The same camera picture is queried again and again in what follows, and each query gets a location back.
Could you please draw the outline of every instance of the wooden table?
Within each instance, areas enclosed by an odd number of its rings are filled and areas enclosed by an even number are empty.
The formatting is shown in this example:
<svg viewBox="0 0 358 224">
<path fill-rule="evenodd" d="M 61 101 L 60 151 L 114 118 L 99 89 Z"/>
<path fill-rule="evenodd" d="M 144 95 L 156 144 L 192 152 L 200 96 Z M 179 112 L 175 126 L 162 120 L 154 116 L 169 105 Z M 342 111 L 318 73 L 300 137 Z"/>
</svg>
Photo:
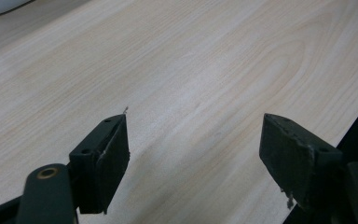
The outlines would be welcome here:
<svg viewBox="0 0 358 224">
<path fill-rule="evenodd" d="M 281 223 L 263 114 L 336 145 L 358 116 L 358 0 L 37 0 L 0 16 L 0 203 L 100 120 L 131 161 L 81 223 Z"/>
</svg>

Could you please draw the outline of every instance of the light wood grain surface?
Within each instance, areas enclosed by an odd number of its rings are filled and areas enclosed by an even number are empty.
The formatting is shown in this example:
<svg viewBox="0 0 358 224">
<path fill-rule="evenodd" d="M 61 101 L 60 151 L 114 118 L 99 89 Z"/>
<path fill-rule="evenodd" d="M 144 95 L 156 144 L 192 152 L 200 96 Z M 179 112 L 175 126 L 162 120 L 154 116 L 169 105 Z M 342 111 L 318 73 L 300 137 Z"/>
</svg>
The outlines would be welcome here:
<svg viewBox="0 0 358 224">
<path fill-rule="evenodd" d="M 81 223 L 282 223 L 263 114 L 336 145 L 358 116 L 358 0 L 36 0 L 0 17 L 0 203 L 129 107 L 130 166 Z"/>
</svg>

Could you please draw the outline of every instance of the screw hole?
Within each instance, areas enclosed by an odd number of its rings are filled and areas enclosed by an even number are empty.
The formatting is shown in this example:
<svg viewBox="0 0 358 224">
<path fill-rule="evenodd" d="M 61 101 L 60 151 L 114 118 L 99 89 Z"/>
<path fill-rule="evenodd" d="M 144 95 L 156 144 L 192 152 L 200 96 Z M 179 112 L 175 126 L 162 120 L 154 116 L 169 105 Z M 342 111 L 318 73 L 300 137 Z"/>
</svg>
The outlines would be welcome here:
<svg viewBox="0 0 358 224">
<path fill-rule="evenodd" d="M 91 150 L 88 148 L 85 148 L 85 149 L 81 150 L 81 153 L 87 155 L 87 154 L 91 153 Z"/>
<path fill-rule="evenodd" d="M 38 179 L 49 179 L 58 173 L 58 169 L 55 167 L 46 168 L 37 174 Z"/>
</svg>

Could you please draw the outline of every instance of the wood grain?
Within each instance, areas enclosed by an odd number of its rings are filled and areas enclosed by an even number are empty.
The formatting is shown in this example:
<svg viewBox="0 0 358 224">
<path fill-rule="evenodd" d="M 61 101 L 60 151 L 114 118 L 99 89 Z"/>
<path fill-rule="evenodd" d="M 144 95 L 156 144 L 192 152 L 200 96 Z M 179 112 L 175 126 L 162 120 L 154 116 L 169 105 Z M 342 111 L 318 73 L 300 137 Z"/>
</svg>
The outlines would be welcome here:
<svg viewBox="0 0 358 224">
<path fill-rule="evenodd" d="M 129 169 L 81 223 L 282 223 L 262 116 L 336 145 L 358 116 L 358 0 L 37 0 L 0 17 L 0 203 L 128 109 Z"/>
</svg>

